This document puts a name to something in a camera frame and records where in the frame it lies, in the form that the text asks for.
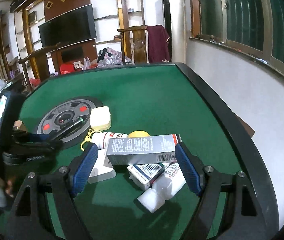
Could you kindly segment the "black marker green end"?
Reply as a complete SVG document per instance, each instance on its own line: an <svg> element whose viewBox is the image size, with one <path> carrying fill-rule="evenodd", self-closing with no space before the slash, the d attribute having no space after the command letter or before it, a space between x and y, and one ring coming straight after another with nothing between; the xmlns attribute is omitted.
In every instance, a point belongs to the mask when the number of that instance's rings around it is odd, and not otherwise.
<svg viewBox="0 0 284 240"><path fill-rule="evenodd" d="M73 131L78 129L82 125L82 123L83 119L80 117L72 124L69 124L66 127L62 128L60 131L56 132L55 134L50 135L48 140L49 141L61 140L62 138L66 137L69 133L72 133Z"/></svg>

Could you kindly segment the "grey silver long carton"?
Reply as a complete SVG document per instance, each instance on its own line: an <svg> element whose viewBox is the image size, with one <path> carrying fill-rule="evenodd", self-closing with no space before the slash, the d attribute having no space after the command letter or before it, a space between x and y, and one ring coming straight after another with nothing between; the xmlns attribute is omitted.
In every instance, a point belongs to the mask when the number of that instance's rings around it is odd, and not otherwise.
<svg viewBox="0 0 284 240"><path fill-rule="evenodd" d="M106 155L112 165L171 163L181 141L179 134L109 139Z"/></svg>

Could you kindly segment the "white square paper box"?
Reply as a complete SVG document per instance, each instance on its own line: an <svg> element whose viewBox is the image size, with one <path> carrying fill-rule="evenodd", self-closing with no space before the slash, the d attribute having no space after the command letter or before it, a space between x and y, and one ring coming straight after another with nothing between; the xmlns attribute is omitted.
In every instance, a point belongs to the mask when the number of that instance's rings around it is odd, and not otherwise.
<svg viewBox="0 0 284 240"><path fill-rule="evenodd" d="M112 163L106 155L106 149L98 150L98 158L87 179L89 184L98 183L104 180L112 179L116 176Z"/></svg>

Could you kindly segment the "white medicine bottle red label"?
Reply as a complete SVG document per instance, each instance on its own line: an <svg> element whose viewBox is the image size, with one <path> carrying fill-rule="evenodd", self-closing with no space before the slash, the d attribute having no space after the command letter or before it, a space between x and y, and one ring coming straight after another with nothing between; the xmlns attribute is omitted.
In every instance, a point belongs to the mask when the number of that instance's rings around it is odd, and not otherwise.
<svg viewBox="0 0 284 240"><path fill-rule="evenodd" d="M96 144L99 150L107 148L110 139L121 139L127 138L128 135L125 133L115 133L115 132L96 132L92 135L90 142Z"/></svg>

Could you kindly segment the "round grey table control panel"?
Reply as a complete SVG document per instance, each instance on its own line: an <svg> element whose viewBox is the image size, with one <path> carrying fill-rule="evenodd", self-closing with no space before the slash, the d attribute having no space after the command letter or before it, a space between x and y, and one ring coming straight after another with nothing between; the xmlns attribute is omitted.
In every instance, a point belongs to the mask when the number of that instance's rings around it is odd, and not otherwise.
<svg viewBox="0 0 284 240"><path fill-rule="evenodd" d="M55 135L65 128L75 125L66 131L61 138L63 148L70 148L80 143L90 126L91 111L102 107L103 103L94 97L81 96L60 103L46 113L33 129L37 134Z"/></svg>

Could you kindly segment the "white blue medicine box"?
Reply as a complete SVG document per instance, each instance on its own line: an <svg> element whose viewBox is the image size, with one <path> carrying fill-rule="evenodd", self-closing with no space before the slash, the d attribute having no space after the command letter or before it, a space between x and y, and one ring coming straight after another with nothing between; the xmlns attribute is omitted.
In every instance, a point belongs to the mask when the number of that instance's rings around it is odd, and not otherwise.
<svg viewBox="0 0 284 240"><path fill-rule="evenodd" d="M139 164L127 167L129 179L142 191L149 189L153 182L165 171L164 164Z"/></svg>

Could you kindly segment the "white square case yellow base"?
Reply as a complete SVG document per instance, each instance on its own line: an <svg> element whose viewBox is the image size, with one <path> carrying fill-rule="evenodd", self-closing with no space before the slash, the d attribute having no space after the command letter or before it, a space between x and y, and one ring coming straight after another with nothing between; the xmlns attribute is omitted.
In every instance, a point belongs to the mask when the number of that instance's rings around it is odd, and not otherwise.
<svg viewBox="0 0 284 240"><path fill-rule="evenodd" d="M90 113L92 129L104 131L111 127L111 113L108 106L96 107Z"/></svg>

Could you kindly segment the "yellow round object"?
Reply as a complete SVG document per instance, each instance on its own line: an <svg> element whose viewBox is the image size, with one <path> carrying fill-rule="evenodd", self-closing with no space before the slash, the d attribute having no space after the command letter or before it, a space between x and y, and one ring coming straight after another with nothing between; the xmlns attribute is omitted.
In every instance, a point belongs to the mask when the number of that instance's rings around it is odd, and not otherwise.
<svg viewBox="0 0 284 240"><path fill-rule="evenodd" d="M129 138L139 138L139 137L149 137L149 133L145 131L133 131L131 132L128 137Z"/></svg>

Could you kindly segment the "dark wooden chair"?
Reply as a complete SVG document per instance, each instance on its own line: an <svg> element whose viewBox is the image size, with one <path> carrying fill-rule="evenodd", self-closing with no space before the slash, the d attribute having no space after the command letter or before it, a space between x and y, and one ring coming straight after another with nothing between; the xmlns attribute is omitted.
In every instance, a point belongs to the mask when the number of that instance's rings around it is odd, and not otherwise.
<svg viewBox="0 0 284 240"><path fill-rule="evenodd" d="M54 46L46 46L43 47L37 51L32 52L30 55L28 55L27 57L25 57L24 59L19 59L17 61L18 64L22 65L23 68L23 73L25 75L25 81L26 81L26 85L27 88L30 91L33 91L29 76L28 76L28 72L26 69L26 62L34 59L35 63L36 63L36 70L38 72L38 76L40 81L45 81L46 79L48 79L50 77L50 72L49 72L49 64L48 64L48 59L47 59L47 53L50 53L52 51L57 52L58 47L61 43L59 42L58 44L54 45Z"/></svg>

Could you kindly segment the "pile of clothes bags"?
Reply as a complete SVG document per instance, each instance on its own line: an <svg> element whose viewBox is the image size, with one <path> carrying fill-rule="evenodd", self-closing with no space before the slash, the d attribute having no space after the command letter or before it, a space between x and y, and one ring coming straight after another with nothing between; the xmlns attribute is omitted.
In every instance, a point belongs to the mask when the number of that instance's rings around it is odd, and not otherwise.
<svg viewBox="0 0 284 240"><path fill-rule="evenodd" d="M132 60L125 56L125 61L122 61L122 53L112 48L104 48L98 52L98 66L110 67L122 64L131 64Z"/></svg>

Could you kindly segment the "maroon jacket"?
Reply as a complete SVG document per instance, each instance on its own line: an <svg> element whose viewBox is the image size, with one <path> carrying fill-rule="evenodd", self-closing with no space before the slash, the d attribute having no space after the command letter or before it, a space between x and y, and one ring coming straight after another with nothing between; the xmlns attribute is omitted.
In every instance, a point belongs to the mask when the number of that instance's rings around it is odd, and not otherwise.
<svg viewBox="0 0 284 240"><path fill-rule="evenodd" d="M148 25L148 55L149 63L169 62L169 40L170 37L162 25Z"/></svg>

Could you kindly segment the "black flat screen television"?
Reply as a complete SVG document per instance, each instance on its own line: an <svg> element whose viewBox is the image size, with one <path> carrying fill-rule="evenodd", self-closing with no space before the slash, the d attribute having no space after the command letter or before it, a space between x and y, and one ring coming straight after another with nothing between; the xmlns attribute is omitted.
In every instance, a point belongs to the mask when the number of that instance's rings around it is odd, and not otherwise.
<svg viewBox="0 0 284 240"><path fill-rule="evenodd" d="M96 38L91 4L63 13L39 26L42 46L68 46Z"/></svg>

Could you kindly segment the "wooden chair with maroon cloth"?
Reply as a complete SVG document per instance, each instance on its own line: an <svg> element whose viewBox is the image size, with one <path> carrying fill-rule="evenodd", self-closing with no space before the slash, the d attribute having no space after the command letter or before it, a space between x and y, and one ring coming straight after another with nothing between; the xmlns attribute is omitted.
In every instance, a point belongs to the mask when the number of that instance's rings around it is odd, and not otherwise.
<svg viewBox="0 0 284 240"><path fill-rule="evenodd" d="M147 26L139 25L125 29L117 29L121 39L122 64L126 64L126 52L133 51L135 64L147 63L146 31Z"/></svg>

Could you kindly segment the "silver standing air conditioner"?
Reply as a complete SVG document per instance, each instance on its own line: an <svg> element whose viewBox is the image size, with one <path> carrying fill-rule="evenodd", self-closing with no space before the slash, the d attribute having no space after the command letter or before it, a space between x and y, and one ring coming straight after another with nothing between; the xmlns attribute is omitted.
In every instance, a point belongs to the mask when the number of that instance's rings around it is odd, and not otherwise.
<svg viewBox="0 0 284 240"><path fill-rule="evenodd" d="M185 0L162 0L164 27L170 37L169 53L172 62L186 63Z"/></svg>

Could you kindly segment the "window with wooden frame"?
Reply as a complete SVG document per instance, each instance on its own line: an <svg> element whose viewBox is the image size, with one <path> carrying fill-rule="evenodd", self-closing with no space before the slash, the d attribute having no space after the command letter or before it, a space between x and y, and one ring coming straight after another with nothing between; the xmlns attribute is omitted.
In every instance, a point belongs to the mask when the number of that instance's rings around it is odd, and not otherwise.
<svg viewBox="0 0 284 240"><path fill-rule="evenodd" d="M190 0L191 35L224 44L284 77L284 0Z"/></svg>

